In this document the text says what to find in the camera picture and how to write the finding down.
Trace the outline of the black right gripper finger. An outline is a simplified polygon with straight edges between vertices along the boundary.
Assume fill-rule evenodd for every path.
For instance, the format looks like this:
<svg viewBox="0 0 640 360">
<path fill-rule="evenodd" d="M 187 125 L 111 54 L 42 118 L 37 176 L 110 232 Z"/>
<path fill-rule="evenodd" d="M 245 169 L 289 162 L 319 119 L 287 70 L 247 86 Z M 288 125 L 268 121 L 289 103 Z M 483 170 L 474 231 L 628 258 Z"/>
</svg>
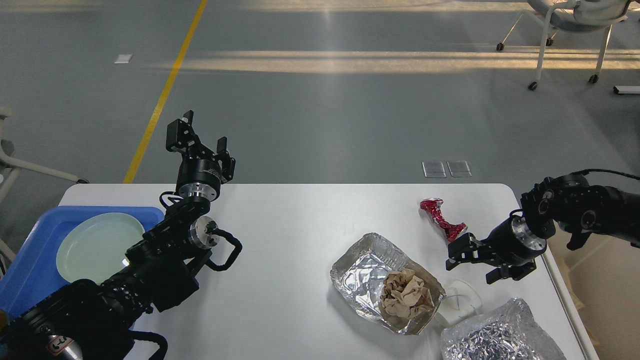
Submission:
<svg viewBox="0 0 640 360">
<path fill-rule="evenodd" d="M 537 269 L 535 262 L 526 262 L 524 265 L 503 264 L 486 274 L 486 284 L 491 285 L 499 280 L 512 279 L 520 281 Z"/>
<path fill-rule="evenodd" d="M 473 233 L 465 233 L 446 246 L 446 271 L 460 264 L 486 264 L 496 266 L 496 253 L 486 242 L 478 240 Z"/>
</svg>

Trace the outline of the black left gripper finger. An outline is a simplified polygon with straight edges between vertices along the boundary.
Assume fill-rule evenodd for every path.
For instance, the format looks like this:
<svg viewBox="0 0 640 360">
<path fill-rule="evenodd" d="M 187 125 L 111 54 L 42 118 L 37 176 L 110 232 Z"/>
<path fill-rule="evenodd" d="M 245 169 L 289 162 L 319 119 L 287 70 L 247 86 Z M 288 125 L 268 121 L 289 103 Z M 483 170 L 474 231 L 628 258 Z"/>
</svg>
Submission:
<svg viewBox="0 0 640 360">
<path fill-rule="evenodd" d="M 216 144 L 215 160 L 222 173 L 234 173 L 236 167 L 236 159 L 231 156 L 227 148 L 227 137 L 220 137 Z"/>
<path fill-rule="evenodd" d="M 194 130 L 194 111 L 186 111 L 182 117 L 166 127 L 166 150 L 179 153 L 184 159 L 200 159 L 206 154 L 201 139 Z"/>
</svg>

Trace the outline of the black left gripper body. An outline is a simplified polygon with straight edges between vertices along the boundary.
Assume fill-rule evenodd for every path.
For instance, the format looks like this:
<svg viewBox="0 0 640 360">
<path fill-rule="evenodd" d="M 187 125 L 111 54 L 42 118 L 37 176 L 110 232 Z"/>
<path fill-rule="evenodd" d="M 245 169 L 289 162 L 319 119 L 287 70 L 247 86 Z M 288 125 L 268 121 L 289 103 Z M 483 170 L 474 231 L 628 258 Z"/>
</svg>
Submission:
<svg viewBox="0 0 640 360">
<path fill-rule="evenodd" d="M 210 157 L 183 156 L 176 182 L 176 195 L 181 198 L 219 198 L 221 186 L 234 178 L 236 159 L 224 150 Z"/>
</svg>

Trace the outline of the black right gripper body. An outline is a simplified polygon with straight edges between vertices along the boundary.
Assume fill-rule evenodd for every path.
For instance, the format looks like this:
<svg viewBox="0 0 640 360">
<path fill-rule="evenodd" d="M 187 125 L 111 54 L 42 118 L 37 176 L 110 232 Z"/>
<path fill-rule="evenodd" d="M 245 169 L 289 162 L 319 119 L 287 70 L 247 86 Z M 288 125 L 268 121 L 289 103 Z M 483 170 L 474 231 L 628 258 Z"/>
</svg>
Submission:
<svg viewBox="0 0 640 360">
<path fill-rule="evenodd" d="M 494 228 L 485 244 L 502 264 L 513 266 L 525 265 L 547 250 L 547 240 L 535 235 L 525 218 L 519 215 L 510 216 Z"/>
</svg>

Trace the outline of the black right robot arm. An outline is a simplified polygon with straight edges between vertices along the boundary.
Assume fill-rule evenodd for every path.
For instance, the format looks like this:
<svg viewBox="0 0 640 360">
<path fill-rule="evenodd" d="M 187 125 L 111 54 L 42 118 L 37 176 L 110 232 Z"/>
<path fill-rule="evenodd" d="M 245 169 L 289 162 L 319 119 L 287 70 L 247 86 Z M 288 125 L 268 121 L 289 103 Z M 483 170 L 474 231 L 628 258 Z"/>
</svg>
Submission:
<svg viewBox="0 0 640 360">
<path fill-rule="evenodd" d="M 638 248 L 640 244 L 640 198 L 617 187 L 591 185 L 590 169 L 560 177 L 546 177 L 521 195 L 520 208 L 482 240 L 473 234 L 460 235 L 448 244 L 445 268 L 461 264 L 486 264 L 486 282 L 522 280 L 535 271 L 537 257 L 544 255 L 556 226 L 570 234 L 567 248 L 585 246 L 590 235 L 621 239 Z"/>
</svg>

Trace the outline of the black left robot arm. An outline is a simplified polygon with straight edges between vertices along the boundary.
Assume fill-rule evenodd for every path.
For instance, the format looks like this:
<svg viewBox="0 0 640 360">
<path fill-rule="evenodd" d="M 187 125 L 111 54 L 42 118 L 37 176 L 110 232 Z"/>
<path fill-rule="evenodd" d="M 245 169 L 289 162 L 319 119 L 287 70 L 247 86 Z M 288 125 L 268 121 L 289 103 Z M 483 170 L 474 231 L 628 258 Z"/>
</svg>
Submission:
<svg viewBox="0 0 640 360">
<path fill-rule="evenodd" d="M 167 126 L 166 149 L 182 162 L 163 220 L 125 252 L 121 271 L 101 284 L 64 285 L 10 321 L 1 331 L 3 360 L 123 360 L 137 341 L 157 345 L 152 360 L 166 357 L 166 338 L 133 330 L 134 323 L 183 303 L 199 289 L 203 267 L 227 271 L 243 249 L 208 216 L 221 186 L 233 180 L 236 160 L 224 136 L 215 150 L 205 146 L 193 121 L 189 110 Z"/>
</svg>

